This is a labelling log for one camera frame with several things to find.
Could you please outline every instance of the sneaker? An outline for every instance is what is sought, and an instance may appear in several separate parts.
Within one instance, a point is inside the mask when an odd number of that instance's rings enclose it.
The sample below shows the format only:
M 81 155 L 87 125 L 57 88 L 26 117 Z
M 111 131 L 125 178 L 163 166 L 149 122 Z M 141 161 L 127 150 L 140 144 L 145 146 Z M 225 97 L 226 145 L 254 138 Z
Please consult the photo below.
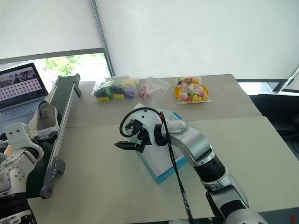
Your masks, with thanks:
M 37 109 L 37 136 L 43 138 L 58 132 L 57 109 L 45 100 L 40 102 Z

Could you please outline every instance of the laptop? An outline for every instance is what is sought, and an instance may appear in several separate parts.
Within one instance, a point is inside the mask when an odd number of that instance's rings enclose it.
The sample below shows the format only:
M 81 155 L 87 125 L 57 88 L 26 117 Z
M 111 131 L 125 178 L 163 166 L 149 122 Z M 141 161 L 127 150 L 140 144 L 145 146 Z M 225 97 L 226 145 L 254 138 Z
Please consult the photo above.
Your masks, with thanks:
M 33 63 L 0 71 L 0 134 L 6 125 L 28 124 L 47 95 Z

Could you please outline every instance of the black wire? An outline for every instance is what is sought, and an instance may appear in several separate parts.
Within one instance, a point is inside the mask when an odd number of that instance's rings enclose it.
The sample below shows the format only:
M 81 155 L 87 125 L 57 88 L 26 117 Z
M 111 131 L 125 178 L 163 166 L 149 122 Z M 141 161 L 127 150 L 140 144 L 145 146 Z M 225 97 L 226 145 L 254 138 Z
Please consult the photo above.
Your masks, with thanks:
M 167 139 L 167 142 L 168 142 L 169 155 L 170 155 L 170 159 L 171 159 L 171 163 L 173 165 L 174 171 L 176 172 L 176 175 L 177 175 L 177 178 L 178 178 L 178 184 L 179 184 L 179 188 L 181 190 L 181 194 L 182 194 L 184 206 L 185 206 L 185 209 L 186 209 L 186 213 L 187 213 L 187 216 L 188 216 L 189 224 L 194 224 L 192 213 L 191 213 L 189 203 L 188 203 L 188 200 L 187 200 L 187 197 L 186 197 L 185 189 L 184 189 L 184 186 L 182 184 L 181 178 L 179 177 L 179 174 L 178 174 L 178 167 L 177 167 L 177 164 L 176 164 L 176 159 L 175 159 L 174 154 L 173 154 L 173 150 L 172 150 L 172 146 L 171 146 L 171 140 L 169 138 L 169 132 L 168 132 L 168 128 L 167 128 L 167 124 L 166 124 L 166 120 L 165 120 L 165 116 L 164 116 L 163 112 L 159 113 L 158 111 L 156 111 L 155 109 L 152 109 L 150 107 L 136 108 L 136 109 L 132 110 L 131 112 L 129 112 L 122 119 L 121 124 L 120 124 L 120 133 L 123 137 L 126 137 L 126 138 L 130 138 L 130 137 L 132 137 L 133 135 L 136 134 L 136 133 L 125 134 L 123 132 L 122 128 L 123 128 L 124 123 L 126 122 L 126 120 L 128 119 L 128 117 L 130 115 L 132 115 L 136 111 L 142 111 L 142 110 L 150 110 L 150 111 L 155 112 L 159 116 L 159 118 L 161 119 L 161 122 L 164 124 L 165 131 L 166 131 L 166 139 Z

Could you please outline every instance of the white robotic hand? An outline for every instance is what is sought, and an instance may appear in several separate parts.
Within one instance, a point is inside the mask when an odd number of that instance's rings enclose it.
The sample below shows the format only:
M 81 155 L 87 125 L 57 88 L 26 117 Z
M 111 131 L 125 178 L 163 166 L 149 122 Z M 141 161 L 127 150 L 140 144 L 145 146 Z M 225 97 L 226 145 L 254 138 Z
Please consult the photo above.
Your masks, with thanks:
M 125 127 L 130 134 L 125 134 L 123 125 L 128 118 L 130 121 Z M 214 215 L 225 224 L 267 224 L 257 212 L 249 209 L 244 192 L 215 155 L 209 141 L 187 122 L 166 121 L 162 113 L 138 104 L 121 122 L 120 132 L 124 137 L 137 134 L 140 140 L 140 144 L 126 141 L 115 144 L 125 150 L 142 153 L 145 145 L 166 144 L 180 148 L 206 188 Z
M 5 131 L 13 152 L 0 164 L 0 224 L 36 223 L 26 198 L 26 180 L 43 149 L 31 141 L 24 123 L 6 126 Z

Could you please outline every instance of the yellow plate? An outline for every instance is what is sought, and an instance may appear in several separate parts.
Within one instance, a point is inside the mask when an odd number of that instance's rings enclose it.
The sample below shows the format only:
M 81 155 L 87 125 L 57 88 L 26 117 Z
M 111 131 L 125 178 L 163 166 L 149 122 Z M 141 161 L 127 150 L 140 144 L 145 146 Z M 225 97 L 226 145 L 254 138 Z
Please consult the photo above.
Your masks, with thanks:
M 209 89 L 205 85 L 203 85 L 203 84 L 201 84 L 201 85 L 202 85 L 202 88 L 204 89 L 204 91 L 206 92 L 206 94 L 209 95 Z M 176 85 L 176 87 L 173 90 L 173 93 L 176 96 L 176 98 L 179 99 L 179 93 L 178 92 L 179 92 L 179 87 Z

